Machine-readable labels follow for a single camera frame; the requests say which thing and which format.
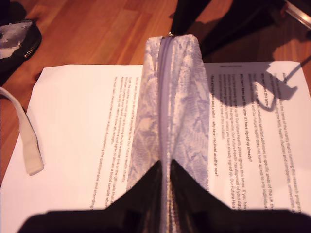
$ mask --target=zipper teeth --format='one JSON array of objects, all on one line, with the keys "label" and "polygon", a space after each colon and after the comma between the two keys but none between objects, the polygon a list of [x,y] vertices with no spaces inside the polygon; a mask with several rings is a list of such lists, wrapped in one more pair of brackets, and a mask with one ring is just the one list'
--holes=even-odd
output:
[{"label": "zipper teeth", "polygon": [[27,53],[24,55],[25,58],[29,58],[33,54],[33,52],[38,48],[40,41],[41,41],[40,39],[37,39],[35,44],[32,45],[31,48],[27,51]]},{"label": "zipper teeth", "polygon": [[[162,53],[162,56],[160,58],[161,60],[161,67],[160,67],[160,70],[159,70],[159,77],[161,77],[161,91],[160,91],[160,104],[161,104],[161,107],[160,107],[160,122],[162,123],[162,125],[164,124],[164,122],[168,122],[168,119],[167,119],[167,115],[168,112],[165,114],[163,114],[163,107],[166,108],[168,107],[168,105],[166,106],[165,102],[168,101],[168,100],[164,100],[163,101],[163,98],[162,96],[164,95],[164,93],[166,93],[165,91],[163,91],[164,89],[164,85],[167,84],[165,83],[165,79],[164,79],[164,75],[166,73],[166,70],[167,70],[167,59],[168,59],[168,52],[169,52],[169,49],[170,49],[170,44],[172,42],[172,38],[171,37],[167,37],[164,39],[163,41],[163,53]],[[163,168],[166,169],[166,181],[167,181],[167,184],[166,184],[166,217],[165,217],[165,222],[166,222],[166,232],[168,233],[169,232],[169,229],[170,229],[170,202],[171,202],[171,197],[170,197],[170,189],[171,189],[171,186],[170,186],[170,152],[169,152],[169,149],[168,149],[168,144],[167,144],[167,140],[168,140],[168,125],[167,124],[164,124],[165,127],[162,128],[160,127],[159,129],[159,136],[160,136],[160,144],[161,144],[161,150],[162,150],[162,155],[161,156],[165,156],[165,159],[162,158],[162,160],[166,161],[166,164],[163,166]]]}]

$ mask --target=paper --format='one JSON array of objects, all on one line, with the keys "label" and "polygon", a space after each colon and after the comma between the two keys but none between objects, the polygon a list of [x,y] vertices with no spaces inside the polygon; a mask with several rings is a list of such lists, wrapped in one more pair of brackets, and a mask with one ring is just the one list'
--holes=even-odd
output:
[{"label": "paper", "polygon": [[[233,209],[310,214],[311,103],[299,63],[205,65],[213,92],[210,192]],[[142,66],[100,65],[43,70],[27,115],[45,168],[27,175],[18,138],[1,187],[2,232],[17,232],[47,211],[102,209],[126,191],[141,72]]]},{"label": "paper", "polygon": [[1,187],[1,232],[32,215],[103,209],[126,191],[142,66],[45,68],[27,115],[44,169],[25,171],[17,140]]},{"label": "paper", "polygon": [[210,192],[232,209],[310,215],[311,101],[300,64],[206,64],[206,69]]}]

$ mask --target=wooden floor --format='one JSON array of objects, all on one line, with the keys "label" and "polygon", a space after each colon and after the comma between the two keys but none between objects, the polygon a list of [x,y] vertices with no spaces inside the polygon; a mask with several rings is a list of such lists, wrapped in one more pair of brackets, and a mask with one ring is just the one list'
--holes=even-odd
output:
[{"label": "wooden floor", "polygon": [[[43,35],[34,56],[4,84],[27,109],[44,67],[64,64],[142,64],[145,41],[167,35],[177,0],[19,0]],[[201,40],[228,11],[232,0],[212,0],[190,32]],[[288,17],[223,47],[207,62],[298,61],[310,59],[307,29]],[[311,62],[303,66],[311,88]],[[12,104],[1,99],[1,182],[18,137]]]}]

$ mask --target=black bag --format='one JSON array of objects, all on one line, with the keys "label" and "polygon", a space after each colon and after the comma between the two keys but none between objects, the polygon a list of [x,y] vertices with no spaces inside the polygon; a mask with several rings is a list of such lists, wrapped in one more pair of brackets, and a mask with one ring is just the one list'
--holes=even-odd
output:
[{"label": "black bag", "polygon": [[0,85],[2,86],[11,74],[39,47],[42,35],[35,22],[23,19],[12,22],[17,18],[24,18],[23,7],[18,3],[10,4],[1,1],[0,11]]}]

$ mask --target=white strap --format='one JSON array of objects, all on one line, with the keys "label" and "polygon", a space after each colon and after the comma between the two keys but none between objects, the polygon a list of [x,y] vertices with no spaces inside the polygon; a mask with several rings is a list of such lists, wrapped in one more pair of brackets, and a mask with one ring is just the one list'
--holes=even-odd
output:
[{"label": "white strap", "polygon": [[24,109],[17,99],[14,98],[7,90],[0,87],[0,93],[6,96],[14,105],[19,118],[19,134],[23,142],[23,154],[26,172],[29,175],[35,175],[43,170],[44,165],[38,148],[37,137],[26,116]]}]

